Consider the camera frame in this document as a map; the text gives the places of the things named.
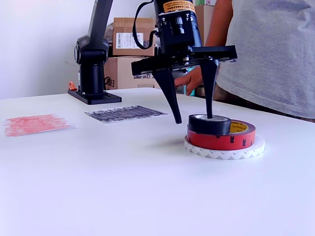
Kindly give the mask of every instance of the white wall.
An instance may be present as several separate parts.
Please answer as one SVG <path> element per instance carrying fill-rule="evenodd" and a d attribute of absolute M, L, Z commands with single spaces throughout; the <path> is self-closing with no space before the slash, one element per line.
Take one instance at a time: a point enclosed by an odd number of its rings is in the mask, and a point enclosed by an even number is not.
<path fill-rule="evenodd" d="M 110 19 L 134 17 L 146 0 L 114 0 Z M 73 50 L 94 0 L 0 0 L 0 99 L 66 93 L 77 82 Z M 154 5 L 140 17 L 155 17 Z"/>

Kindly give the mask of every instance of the white tape roll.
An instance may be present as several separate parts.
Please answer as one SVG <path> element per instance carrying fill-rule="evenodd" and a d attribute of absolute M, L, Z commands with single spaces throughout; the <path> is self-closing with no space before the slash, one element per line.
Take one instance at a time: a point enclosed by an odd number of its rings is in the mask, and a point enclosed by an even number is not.
<path fill-rule="evenodd" d="M 199 156 L 204 156 L 212 159 L 219 160 L 241 160 L 253 158 L 261 155 L 265 151 L 265 140 L 259 136 L 255 137 L 255 143 L 249 148 L 237 150 L 237 151 L 218 151 L 218 150 L 209 150 L 200 147 L 196 147 L 190 144 L 185 137 L 185 148 Z"/>

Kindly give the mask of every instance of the red paper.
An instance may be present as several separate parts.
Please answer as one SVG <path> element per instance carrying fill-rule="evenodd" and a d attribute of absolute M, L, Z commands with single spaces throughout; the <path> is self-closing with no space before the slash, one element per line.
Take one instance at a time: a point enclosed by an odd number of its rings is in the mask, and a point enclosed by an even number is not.
<path fill-rule="evenodd" d="M 67 121 L 64 118 L 60 118 L 55 114 L 7 119 L 4 126 L 7 137 L 35 134 L 71 127 L 67 124 Z"/>

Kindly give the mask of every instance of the table surface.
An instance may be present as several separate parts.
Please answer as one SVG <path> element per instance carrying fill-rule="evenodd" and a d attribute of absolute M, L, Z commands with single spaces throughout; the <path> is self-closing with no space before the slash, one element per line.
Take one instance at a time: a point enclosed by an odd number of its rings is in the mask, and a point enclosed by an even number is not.
<path fill-rule="evenodd" d="M 213 160 L 184 148 L 205 100 L 179 95 L 177 125 L 158 89 L 112 91 L 88 106 L 68 94 L 0 101 L 0 118 L 56 113 L 76 129 L 0 130 L 1 236 L 313 236 L 315 124 L 222 103 L 254 124 L 265 153 Z M 142 105 L 170 115 L 105 124 L 86 111 Z"/>

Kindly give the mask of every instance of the human arm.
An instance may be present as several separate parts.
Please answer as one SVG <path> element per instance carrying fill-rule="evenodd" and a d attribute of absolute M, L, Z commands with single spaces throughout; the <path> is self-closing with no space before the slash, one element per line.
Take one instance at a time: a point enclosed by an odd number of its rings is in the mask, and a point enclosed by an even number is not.
<path fill-rule="evenodd" d="M 210 31 L 205 46 L 225 46 L 227 33 L 232 17 L 232 0 L 217 0 L 217 3 L 214 7 Z M 187 85 L 187 95 L 190 95 L 196 87 L 202 85 L 200 67 L 195 68 L 190 73 L 181 78 L 177 78 L 175 80 L 175 86 L 180 85 Z"/>

